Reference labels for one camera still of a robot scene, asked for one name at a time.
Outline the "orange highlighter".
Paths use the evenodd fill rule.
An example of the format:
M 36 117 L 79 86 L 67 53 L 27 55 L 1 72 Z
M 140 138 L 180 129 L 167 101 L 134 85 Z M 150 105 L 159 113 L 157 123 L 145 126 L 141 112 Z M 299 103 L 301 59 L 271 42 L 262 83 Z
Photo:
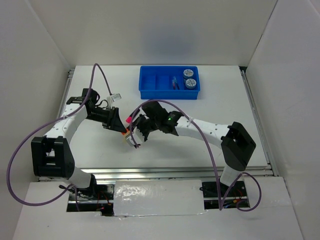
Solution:
M 130 133 L 130 131 L 127 129 L 126 132 L 122 132 L 121 134 L 122 134 L 124 137 L 126 137 L 129 133 Z

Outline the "red gel pen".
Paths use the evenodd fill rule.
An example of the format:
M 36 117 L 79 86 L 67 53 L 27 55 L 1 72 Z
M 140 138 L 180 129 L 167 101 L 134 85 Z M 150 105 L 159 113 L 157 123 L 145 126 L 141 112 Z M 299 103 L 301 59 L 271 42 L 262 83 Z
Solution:
M 175 90 L 176 89 L 176 77 L 175 76 L 172 77 L 171 83 L 172 83 L 173 90 Z

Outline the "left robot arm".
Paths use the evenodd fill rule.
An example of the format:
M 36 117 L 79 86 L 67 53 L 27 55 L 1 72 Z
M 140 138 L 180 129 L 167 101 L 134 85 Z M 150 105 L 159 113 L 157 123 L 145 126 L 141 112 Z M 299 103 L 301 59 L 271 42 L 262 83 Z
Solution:
M 37 177 L 61 179 L 74 185 L 86 199 L 92 200 L 103 190 L 97 185 L 93 174 L 76 167 L 70 142 L 84 120 L 102 124 L 107 130 L 125 133 L 119 109 L 112 104 L 121 99 L 120 94 L 112 94 L 105 99 L 106 107 L 98 102 L 95 90 L 84 88 L 81 96 L 73 96 L 65 104 L 61 119 L 44 136 L 31 141 L 33 172 Z

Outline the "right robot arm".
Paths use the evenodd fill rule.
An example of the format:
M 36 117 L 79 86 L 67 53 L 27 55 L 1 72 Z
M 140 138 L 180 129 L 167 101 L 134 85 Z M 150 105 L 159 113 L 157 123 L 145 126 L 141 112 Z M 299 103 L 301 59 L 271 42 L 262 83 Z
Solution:
M 191 118 L 180 110 L 168 112 L 159 102 L 152 100 L 145 102 L 141 109 L 144 114 L 140 114 L 131 124 L 132 144 L 142 144 L 154 131 L 212 144 L 222 150 L 225 161 L 218 190 L 223 196 L 230 196 L 235 191 L 234 181 L 246 170 L 256 149 L 255 141 L 241 123 L 206 122 Z

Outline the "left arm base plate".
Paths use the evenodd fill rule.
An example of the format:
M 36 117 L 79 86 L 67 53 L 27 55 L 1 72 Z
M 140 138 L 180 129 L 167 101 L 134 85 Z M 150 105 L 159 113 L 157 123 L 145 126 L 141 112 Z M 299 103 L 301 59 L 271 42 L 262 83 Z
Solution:
M 72 188 L 69 191 L 66 211 L 68 213 L 96 212 L 102 216 L 114 215 L 114 184 L 98 184 L 93 192 Z

